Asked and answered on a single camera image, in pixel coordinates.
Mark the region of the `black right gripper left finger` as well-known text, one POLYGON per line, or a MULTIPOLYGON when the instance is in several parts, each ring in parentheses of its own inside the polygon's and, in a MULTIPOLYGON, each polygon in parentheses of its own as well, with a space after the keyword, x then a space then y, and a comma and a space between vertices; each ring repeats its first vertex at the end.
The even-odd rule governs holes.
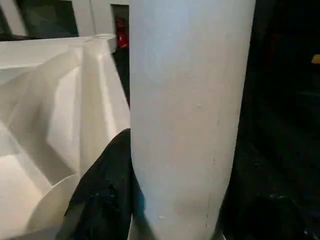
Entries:
POLYGON ((131 130, 118 133, 81 177, 63 217, 65 240, 126 240, 133 213, 131 130))

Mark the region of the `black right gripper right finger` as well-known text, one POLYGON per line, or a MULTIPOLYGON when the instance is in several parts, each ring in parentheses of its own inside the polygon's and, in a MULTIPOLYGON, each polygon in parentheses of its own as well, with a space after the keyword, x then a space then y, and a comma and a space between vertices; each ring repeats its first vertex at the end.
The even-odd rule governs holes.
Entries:
POLYGON ((227 240, 318 240, 320 212, 299 206, 293 188, 255 148, 235 149, 222 208, 227 240))

